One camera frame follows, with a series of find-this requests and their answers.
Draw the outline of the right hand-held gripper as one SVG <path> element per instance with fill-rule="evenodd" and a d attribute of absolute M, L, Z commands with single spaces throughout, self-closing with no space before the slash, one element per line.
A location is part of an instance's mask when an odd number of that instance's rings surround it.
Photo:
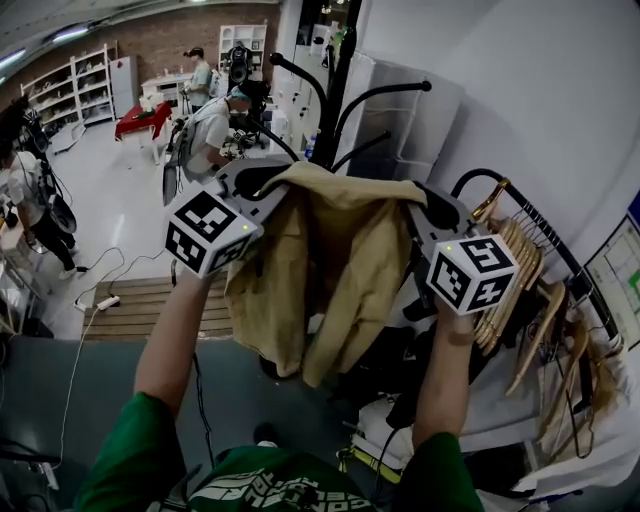
<path fill-rule="evenodd" d="M 436 243 L 426 262 L 416 267 L 420 296 L 427 301 L 438 296 L 459 315 L 498 306 L 519 274 L 519 264 L 503 238 L 464 237 L 473 228 L 468 208 L 437 187 L 416 187 L 426 203 L 407 204 L 414 233 L 420 240 L 449 240 Z"/>

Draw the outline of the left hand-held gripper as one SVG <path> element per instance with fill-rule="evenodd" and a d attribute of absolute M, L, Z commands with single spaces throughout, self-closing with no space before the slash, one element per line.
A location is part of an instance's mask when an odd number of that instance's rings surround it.
<path fill-rule="evenodd" d="M 164 249 L 204 278 L 241 258 L 264 235 L 266 218 L 289 186 L 274 181 L 291 167 L 277 159 L 239 159 L 219 170 L 221 183 L 192 183 L 169 204 Z"/>

